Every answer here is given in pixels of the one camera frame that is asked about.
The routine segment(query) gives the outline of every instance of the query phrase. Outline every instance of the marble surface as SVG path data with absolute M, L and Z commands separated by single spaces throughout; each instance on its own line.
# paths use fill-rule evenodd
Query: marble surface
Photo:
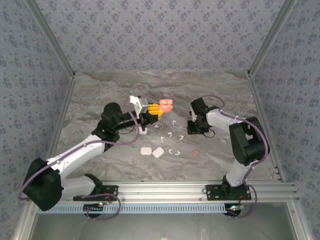
M 257 109 L 245 75 L 219 71 L 158 71 L 158 72 L 87 72 L 75 75 L 75 86 L 63 123 L 57 154 L 85 139 L 101 119 L 104 106 L 117 102 L 125 112 L 123 102 L 129 95 L 141 95 L 149 102 L 173 99 L 173 110 L 166 113 L 148 134 L 127 146 L 114 146 L 80 166 L 69 177 L 94 174 L 101 180 L 221 180 L 231 169 L 234 155 L 230 136 L 214 129 L 215 137 L 187 135 L 187 120 L 192 100 L 213 93 L 226 102 L 225 110 L 242 117 L 257 116 Z M 207 105 L 219 105 L 205 98 Z M 135 137 L 135 131 L 121 135 L 121 142 Z M 141 147 L 162 147 L 160 158 L 141 156 Z M 180 155 L 171 155 L 168 149 Z M 270 157 L 258 165 L 250 179 L 270 180 L 275 176 Z

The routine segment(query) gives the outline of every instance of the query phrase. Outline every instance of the wall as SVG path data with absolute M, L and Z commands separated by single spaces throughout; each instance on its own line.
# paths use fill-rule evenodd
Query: wall
M 246 70 L 283 0 L 37 0 L 75 71 Z
M 320 2 L 300 0 L 254 77 L 288 181 L 320 239 Z
M 14 232 L 31 161 L 44 158 L 69 79 L 23 0 L 0 1 L 0 239 Z

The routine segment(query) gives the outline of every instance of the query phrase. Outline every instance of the yellow block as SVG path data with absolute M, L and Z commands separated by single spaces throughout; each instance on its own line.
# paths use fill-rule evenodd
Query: yellow block
M 155 104 L 155 103 L 149 104 L 148 111 L 149 111 L 149 112 L 150 112 L 150 111 L 155 111 L 155 110 L 158 110 L 158 108 L 159 108 L 159 105 L 158 105 L 158 104 Z
M 158 120 L 160 120 L 165 112 L 164 111 L 159 111 L 159 110 L 154 110 L 154 111 L 149 111 L 149 113 L 151 115 L 158 115 Z

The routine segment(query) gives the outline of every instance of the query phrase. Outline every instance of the gray marble floor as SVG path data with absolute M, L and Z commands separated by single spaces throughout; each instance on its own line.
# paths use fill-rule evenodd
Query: gray marble floor
M 64 120 L 56 153 L 62 153 L 81 142 L 95 129 L 104 106 L 117 102 L 123 106 L 129 95 L 141 95 L 150 102 L 173 99 L 173 110 L 148 127 L 148 134 L 128 146 L 114 146 L 92 158 L 70 177 L 92 173 L 101 180 L 221 180 L 231 169 L 234 156 L 230 136 L 215 129 L 214 138 L 187 135 L 190 102 L 199 96 L 213 93 L 226 102 L 226 111 L 242 117 L 257 116 L 257 109 L 245 76 L 219 71 L 158 71 L 158 72 L 90 72 L 77 73 L 75 86 Z M 211 106 L 220 103 L 206 98 Z M 132 132 L 121 135 L 121 142 L 135 137 Z M 141 156 L 140 147 L 162 147 L 160 158 Z M 179 150 L 180 155 L 171 155 Z M 275 176 L 270 157 L 258 165 L 250 179 L 270 180 Z

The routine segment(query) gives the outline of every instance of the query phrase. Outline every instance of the patterned wallpaper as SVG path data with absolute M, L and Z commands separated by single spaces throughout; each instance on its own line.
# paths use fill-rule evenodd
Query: patterned wallpaper
M 0 23 L 0 239 L 9 240 L 18 190 L 46 156 L 69 79 L 23 0 L 1 0 Z
M 320 2 L 299 0 L 254 77 L 288 181 L 320 239 Z
M 75 71 L 246 70 L 283 0 L 37 0 Z

